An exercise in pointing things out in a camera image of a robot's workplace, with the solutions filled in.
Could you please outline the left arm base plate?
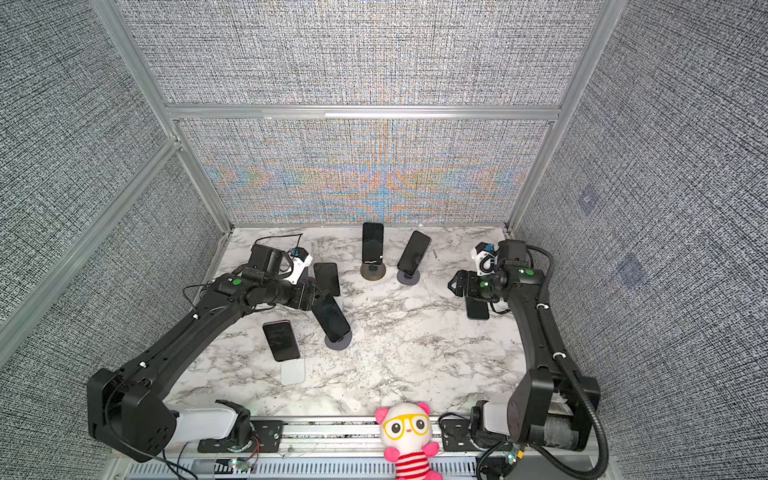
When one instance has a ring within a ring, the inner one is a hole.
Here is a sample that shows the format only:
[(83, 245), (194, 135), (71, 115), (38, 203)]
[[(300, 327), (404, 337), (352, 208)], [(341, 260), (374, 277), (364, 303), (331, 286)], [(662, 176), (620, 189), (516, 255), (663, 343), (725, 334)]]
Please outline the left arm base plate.
[(197, 445), (198, 453), (277, 453), (285, 423), (280, 420), (251, 420), (247, 426), (240, 422), (222, 439), (204, 439)]

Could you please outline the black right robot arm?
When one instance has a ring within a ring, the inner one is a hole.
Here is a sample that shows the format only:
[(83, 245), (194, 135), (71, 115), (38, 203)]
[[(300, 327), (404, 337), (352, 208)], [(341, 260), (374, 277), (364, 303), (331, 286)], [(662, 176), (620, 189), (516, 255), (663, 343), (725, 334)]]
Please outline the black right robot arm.
[(577, 389), (597, 406), (597, 381), (580, 373), (569, 357), (549, 300), (553, 266), (534, 265), (531, 254), (543, 250), (519, 240), (498, 245), (481, 242), (471, 249), (475, 269), (459, 270), (448, 289), (465, 300), (468, 317), (487, 320), (503, 302), (500, 315), (514, 318), (523, 346), (526, 371), (506, 399), (480, 401), (472, 408), (476, 435), (504, 436), (524, 445), (581, 451), (593, 422)]

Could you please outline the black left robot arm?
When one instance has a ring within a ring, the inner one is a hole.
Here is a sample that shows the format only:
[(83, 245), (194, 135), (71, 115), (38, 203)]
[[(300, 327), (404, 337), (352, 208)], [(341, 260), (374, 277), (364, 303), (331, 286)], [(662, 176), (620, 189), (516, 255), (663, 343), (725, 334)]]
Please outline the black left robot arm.
[(249, 260), (205, 284), (198, 302), (154, 345), (119, 369), (100, 369), (88, 380), (89, 436), (137, 462), (178, 443), (250, 448), (253, 427), (244, 406), (218, 400), (178, 408), (165, 399), (191, 363), (241, 318), (277, 305), (300, 311), (318, 305), (324, 293), (304, 275), (311, 262), (302, 247), (283, 251), (255, 243)]

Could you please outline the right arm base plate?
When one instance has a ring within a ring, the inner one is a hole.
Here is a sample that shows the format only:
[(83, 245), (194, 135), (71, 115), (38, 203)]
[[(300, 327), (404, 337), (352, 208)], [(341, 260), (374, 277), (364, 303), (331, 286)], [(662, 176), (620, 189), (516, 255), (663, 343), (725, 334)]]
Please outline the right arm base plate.
[(482, 450), (470, 435), (470, 421), (448, 416), (438, 420), (443, 450), (451, 453), (475, 453)]

